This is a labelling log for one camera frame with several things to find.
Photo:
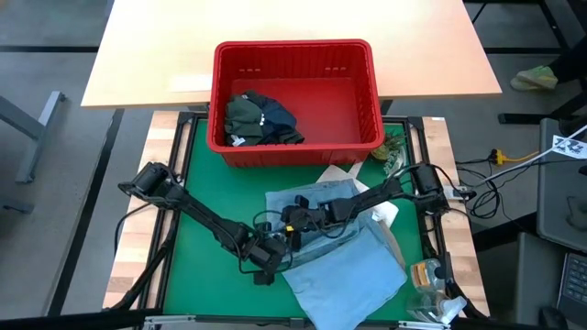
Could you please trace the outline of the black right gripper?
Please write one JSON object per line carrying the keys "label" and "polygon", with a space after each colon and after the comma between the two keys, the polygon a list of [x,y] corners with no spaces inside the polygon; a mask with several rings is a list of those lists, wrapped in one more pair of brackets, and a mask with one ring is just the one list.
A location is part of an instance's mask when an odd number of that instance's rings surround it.
{"label": "black right gripper", "polygon": [[309,200],[303,195],[296,195],[294,201],[298,206],[286,206],[282,210],[281,221],[285,223],[290,249],[299,251],[301,248],[301,233],[299,231],[324,229],[329,224],[329,220],[325,209],[308,209]]}

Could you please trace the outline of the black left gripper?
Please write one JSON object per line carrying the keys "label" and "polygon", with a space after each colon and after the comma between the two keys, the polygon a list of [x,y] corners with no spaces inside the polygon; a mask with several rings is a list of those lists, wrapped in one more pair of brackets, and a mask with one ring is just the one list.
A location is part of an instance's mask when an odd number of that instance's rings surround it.
{"label": "black left gripper", "polygon": [[[271,223],[260,222],[256,224],[256,229],[262,233],[270,233]],[[241,259],[251,262],[263,271],[254,273],[255,285],[272,285],[274,274],[289,268],[282,264],[283,259],[287,258],[289,263],[293,262],[291,251],[282,234],[252,235],[241,249]]]}

